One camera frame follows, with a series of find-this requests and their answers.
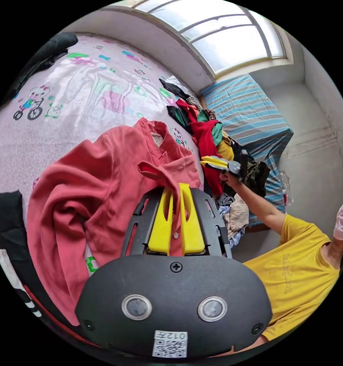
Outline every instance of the qr code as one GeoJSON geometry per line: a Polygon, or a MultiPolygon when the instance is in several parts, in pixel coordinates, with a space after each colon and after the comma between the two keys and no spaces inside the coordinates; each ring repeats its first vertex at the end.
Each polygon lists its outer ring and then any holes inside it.
{"type": "Polygon", "coordinates": [[[187,357],[187,341],[156,339],[153,357],[185,358],[187,357]]]}

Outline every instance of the cartoon bear on bicycle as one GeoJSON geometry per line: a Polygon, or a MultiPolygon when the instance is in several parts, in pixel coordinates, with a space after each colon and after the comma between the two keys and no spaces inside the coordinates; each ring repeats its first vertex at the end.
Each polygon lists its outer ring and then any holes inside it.
{"type": "Polygon", "coordinates": [[[23,112],[26,109],[29,109],[28,119],[30,121],[37,119],[43,112],[41,104],[44,101],[44,97],[48,95],[52,89],[53,87],[46,85],[31,89],[31,91],[28,93],[28,100],[19,106],[19,110],[14,113],[13,118],[15,120],[20,119],[23,116],[23,112]]]}

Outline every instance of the striped bedding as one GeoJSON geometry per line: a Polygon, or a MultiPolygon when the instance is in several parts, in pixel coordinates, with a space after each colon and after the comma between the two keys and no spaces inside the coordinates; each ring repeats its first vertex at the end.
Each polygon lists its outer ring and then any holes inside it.
{"type": "MultiPolygon", "coordinates": [[[[265,161],[271,172],[266,199],[285,212],[278,162],[293,131],[250,75],[214,84],[202,91],[206,105],[214,109],[231,138],[244,146],[256,161],[265,161]]],[[[250,225],[261,222],[250,213],[250,225]]]]}

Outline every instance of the yellow garment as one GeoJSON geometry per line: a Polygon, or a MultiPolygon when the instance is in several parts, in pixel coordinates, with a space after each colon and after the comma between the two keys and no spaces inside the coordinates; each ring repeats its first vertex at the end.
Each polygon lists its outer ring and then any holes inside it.
{"type": "Polygon", "coordinates": [[[321,248],[328,236],[314,224],[286,215],[279,247],[244,264],[261,279],[272,306],[272,320],[263,332],[272,340],[308,318],[339,277],[321,248]]]}
{"type": "Polygon", "coordinates": [[[217,145],[217,152],[226,160],[234,160],[234,152],[224,139],[217,145]]]}
{"type": "Polygon", "coordinates": [[[222,141],[225,141],[229,146],[231,146],[229,135],[224,130],[222,130],[222,141]]]}

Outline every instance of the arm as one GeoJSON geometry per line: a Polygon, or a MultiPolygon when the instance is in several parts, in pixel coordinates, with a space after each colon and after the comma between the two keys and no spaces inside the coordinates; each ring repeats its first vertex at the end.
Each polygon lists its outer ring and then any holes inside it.
{"type": "Polygon", "coordinates": [[[264,224],[281,235],[286,215],[277,210],[270,202],[252,192],[232,174],[220,174],[220,180],[226,182],[247,204],[249,210],[264,224]]]}

